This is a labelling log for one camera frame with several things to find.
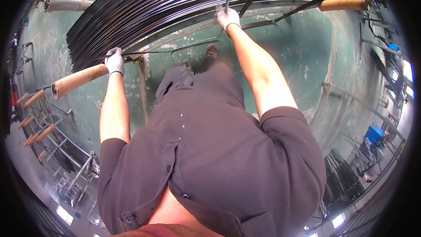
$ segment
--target white work glove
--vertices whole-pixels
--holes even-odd
[[[120,48],[113,48],[107,52],[107,55],[112,55],[109,58],[105,58],[105,66],[107,67],[109,74],[113,72],[120,72],[124,76],[124,61],[121,54],[123,50]]]
[[[221,28],[227,33],[227,27],[229,24],[239,24],[239,15],[232,8],[228,8],[227,12],[224,12],[224,9],[221,4],[216,5],[215,18],[218,21],[218,24]]]

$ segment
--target person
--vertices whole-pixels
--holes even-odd
[[[321,150],[274,59],[231,8],[216,19],[233,40],[260,121],[209,45],[195,74],[168,70],[147,124],[130,137],[122,50],[105,60],[98,207],[120,236],[296,236],[325,189]]]

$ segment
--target cardboard tube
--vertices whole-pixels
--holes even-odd
[[[26,146],[30,146],[37,138],[38,138],[38,133],[34,134],[30,139],[28,138],[28,140],[26,141]]]
[[[35,117],[31,117],[29,118],[23,125],[22,127],[27,127],[32,121],[34,121]]]
[[[53,92],[54,98],[58,100],[60,97],[73,91],[77,87],[106,75],[107,73],[108,69],[105,64],[95,65],[53,82],[51,84],[51,91]]]
[[[324,0],[319,3],[320,11],[329,10],[370,10],[366,0]]]
[[[41,140],[43,140],[43,139],[44,139],[44,137],[46,137],[46,136],[47,136],[49,133],[51,133],[54,129],[55,129],[54,124],[51,124],[48,128],[46,128],[46,129],[44,130],[44,132],[42,132],[42,133],[38,136],[38,138],[37,138],[37,144],[38,144],[39,142],[41,142]]]
[[[20,124],[18,124],[18,130],[21,129],[22,125],[28,121],[29,117],[25,118]]]
[[[24,95],[24,96],[22,96],[22,97],[20,97],[17,101],[16,101],[16,104],[20,104],[23,100],[24,100],[24,98],[26,97],[26,95]]]
[[[24,146],[28,146],[28,141],[33,137],[34,135],[30,135],[28,139],[25,141]]]
[[[33,97],[31,97],[28,102],[26,102],[23,106],[24,110],[28,109],[28,107],[31,106],[31,104],[35,103],[36,100],[38,100],[41,96],[44,96],[44,90],[40,90],[37,92]]]

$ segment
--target factory floor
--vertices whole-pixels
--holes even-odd
[[[31,10],[29,23],[22,32],[19,44],[33,42],[33,48],[25,52],[33,61],[24,64],[23,74],[16,76],[20,96],[49,86],[71,73],[66,33],[81,14],[44,13],[42,4],[38,9]],[[267,20],[277,15],[257,15],[244,18],[241,22]],[[279,64],[323,154],[326,155],[334,146],[345,159],[350,155],[352,147],[341,139],[341,132],[346,129],[352,137],[363,135],[374,122],[375,116],[357,102],[346,100],[340,95],[324,94],[322,82],[330,82],[376,108],[382,89],[382,77],[367,58],[367,46],[363,44],[360,48],[360,23],[362,18],[356,11],[323,13],[315,8],[300,11],[276,25],[246,31]],[[219,33],[218,26],[209,27],[168,42],[156,50],[174,50]],[[362,24],[362,33],[363,38],[372,39],[367,24]],[[217,45],[219,55],[233,61],[234,75],[244,88],[246,111],[256,113],[254,98],[239,67],[232,41],[223,33],[213,43]],[[197,68],[205,56],[206,47],[207,44],[202,44],[172,53],[146,55],[144,75],[139,74],[139,65],[125,65],[124,82],[132,135],[145,124],[145,119],[153,110],[155,91],[165,71],[184,61],[190,61]],[[142,77],[145,79],[143,90]],[[58,101],[51,99],[55,106],[73,112],[70,119],[59,124],[60,129],[85,151],[95,151],[98,156],[99,116],[107,81],[108,76],[103,76]]]

